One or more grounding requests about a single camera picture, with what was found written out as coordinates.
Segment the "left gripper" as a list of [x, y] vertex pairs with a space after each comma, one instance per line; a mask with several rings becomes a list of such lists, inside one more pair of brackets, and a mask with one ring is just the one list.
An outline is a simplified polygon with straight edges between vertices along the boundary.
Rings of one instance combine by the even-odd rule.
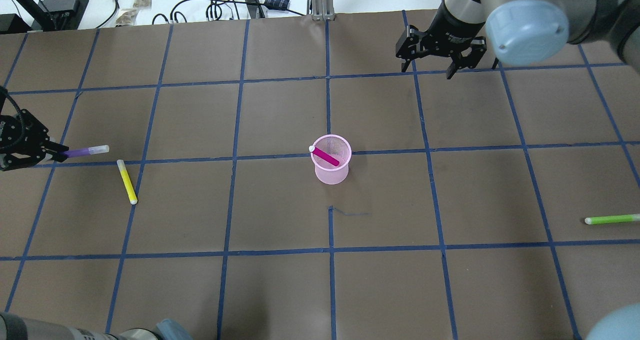
[[16, 171], [46, 162], [63, 163], [70, 150], [50, 142], [49, 130], [27, 109], [14, 116], [1, 117], [1, 171]]

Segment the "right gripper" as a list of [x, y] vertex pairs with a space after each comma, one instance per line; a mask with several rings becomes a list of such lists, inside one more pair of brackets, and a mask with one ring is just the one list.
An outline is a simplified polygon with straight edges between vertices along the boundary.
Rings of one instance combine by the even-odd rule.
[[437, 10], [426, 31], [407, 25], [395, 45], [395, 57], [403, 60], [400, 72], [426, 56], [451, 59], [447, 80], [462, 69], [475, 69], [488, 50], [486, 37], [478, 35], [482, 27], [483, 23], [462, 22], [448, 10]]

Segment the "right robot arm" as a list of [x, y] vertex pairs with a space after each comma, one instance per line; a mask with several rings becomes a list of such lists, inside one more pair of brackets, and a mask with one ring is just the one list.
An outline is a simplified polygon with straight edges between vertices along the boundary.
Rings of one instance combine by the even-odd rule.
[[407, 25], [395, 46], [406, 72], [416, 59], [450, 58], [446, 77], [474, 69], [490, 48], [499, 69], [528, 168], [547, 242], [553, 235], [504, 65], [526, 68], [565, 45], [604, 40], [615, 55], [639, 69], [639, 0], [441, 0], [426, 31]]

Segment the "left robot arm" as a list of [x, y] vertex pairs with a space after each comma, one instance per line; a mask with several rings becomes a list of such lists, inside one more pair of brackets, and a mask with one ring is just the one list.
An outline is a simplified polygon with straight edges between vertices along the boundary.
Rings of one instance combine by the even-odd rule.
[[[50, 138], [50, 131], [29, 110], [18, 109], [12, 116], [1, 116], [1, 170], [14, 171], [35, 166], [45, 160], [64, 162], [69, 147]], [[39, 321], [2, 312], [3, 340], [191, 340], [177, 321], [163, 319], [152, 329], [135, 327], [121, 333], [87, 330], [80, 327]]]

